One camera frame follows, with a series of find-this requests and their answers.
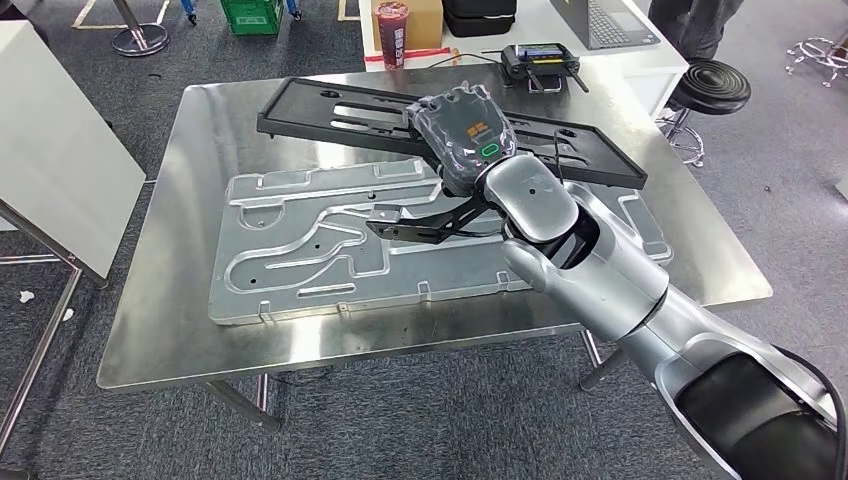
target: silver robot arm segment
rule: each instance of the silver robot arm segment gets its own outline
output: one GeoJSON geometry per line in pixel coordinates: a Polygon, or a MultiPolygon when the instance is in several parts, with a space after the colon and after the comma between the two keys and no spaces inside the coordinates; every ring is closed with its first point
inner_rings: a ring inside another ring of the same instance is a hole
{"type": "Polygon", "coordinates": [[[535,157],[496,163],[478,188],[506,218],[510,268],[616,342],[608,362],[629,357],[717,471],[745,480],[834,478],[836,413],[815,376],[670,285],[629,226],[535,157]]]}

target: green indicator light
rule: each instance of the green indicator light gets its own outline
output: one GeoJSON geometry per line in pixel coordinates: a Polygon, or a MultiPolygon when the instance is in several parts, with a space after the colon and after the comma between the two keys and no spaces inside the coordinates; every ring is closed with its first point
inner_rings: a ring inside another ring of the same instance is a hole
{"type": "Polygon", "coordinates": [[[498,150],[500,150],[500,148],[501,147],[499,147],[497,143],[490,143],[480,149],[480,155],[483,155],[484,157],[491,157],[492,155],[498,153],[498,150]]]}

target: laptop keyboard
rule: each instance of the laptop keyboard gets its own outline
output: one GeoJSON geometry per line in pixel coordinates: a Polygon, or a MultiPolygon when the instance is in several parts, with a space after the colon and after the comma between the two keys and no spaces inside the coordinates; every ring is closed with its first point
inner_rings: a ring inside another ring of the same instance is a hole
{"type": "Polygon", "coordinates": [[[622,45],[630,42],[627,35],[618,28],[595,0],[589,0],[589,30],[601,45],[622,45]]]}

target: robotic arm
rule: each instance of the robotic arm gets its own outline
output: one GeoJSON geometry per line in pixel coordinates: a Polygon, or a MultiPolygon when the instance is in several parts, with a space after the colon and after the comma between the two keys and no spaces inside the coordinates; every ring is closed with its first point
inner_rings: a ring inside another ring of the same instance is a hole
{"type": "Polygon", "coordinates": [[[439,157],[446,193],[475,201],[446,213],[437,237],[400,210],[377,206],[369,219],[375,233],[438,242],[480,208],[497,210],[509,267],[615,342],[605,363],[629,357],[715,469],[744,480],[845,478],[844,413],[830,382],[674,288],[629,226],[536,157],[515,155],[509,122],[482,86],[425,97],[408,113],[439,157]]]}

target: wire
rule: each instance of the wire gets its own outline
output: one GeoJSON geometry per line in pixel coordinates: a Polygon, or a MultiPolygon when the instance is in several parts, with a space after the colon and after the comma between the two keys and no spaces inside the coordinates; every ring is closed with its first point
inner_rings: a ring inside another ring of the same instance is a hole
{"type": "Polygon", "coordinates": [[[846,448],[848,448],[848,432],[846,432],[845,428],[845,404],[842,403],[842,397],[839,396],[839,391],[836,390],[833,382],[815,365],[810,363],[809,360],[783,347],[772,346],[790,360],[801,364],[809,370],[810,373],[818,378],[824,386],[825,391],[830,395],[830,399],[833,400],[833,408],[836,410],[836,472],[833,478],[835,480],[845,480],[848,478],[848,465],[845,463],[846,448]]]}
{"type": "Polygon", "coordinates": [[[451,58],[446,58],[446,59],[444,59],[444,60],[439,60],[438,62],[436,62],[436,63],[434,63],[434,64],[430,65],[430,66],[429,66],[429,67],[427,67],[427,68],[433,68],[433,67],[435,67],[435,66],[437,66],[437,65],[441,65],[441,64],[443,64],[443,63],[445,63],[445,62],[450,62],[451,60],[456,60],[456,59],[457,59],[457,58],[459,58],[459,57],[474,57],[474,58],[479,58],[480,60],[485,60],[485,61],[487,61],[487,62],[492,62],[492,63],[496,63],[496,64],[498,64],[498,65],[502,65],[502,64],[501,64],[501,62],[499,62],[499,61],[497,61],[497,60],[492,60],[491,58],[486,58],[486,57],[483,57],[483,56],[480,56],[480,55],[475,55],[475,54],[473,54],[473,53],[460,53],[459,55],[454,55],[454,56],[452,56],[451,58]]]}
{"type": "Polygon", "coordinates": [[[554,156],[557,157],[557,176],[559,176],[559,183],[562,186],[565,186],[565,179],[562,177],[562,167],[559,163],[559,132],[562,132],[564,130],[564,128],[560,128],[559,130],[554,132],[554,156]]]}
{"type": "Polygon", "coordinates": [[[483,237],[491,237],[492,235],[497,235],[501,233],[501,229],[490,230],[488,232],[469,232],[468,230],[448,230],[451,235],[456,235],[457,237],[472,237],[472,238],[483,238],[483,237]]]}

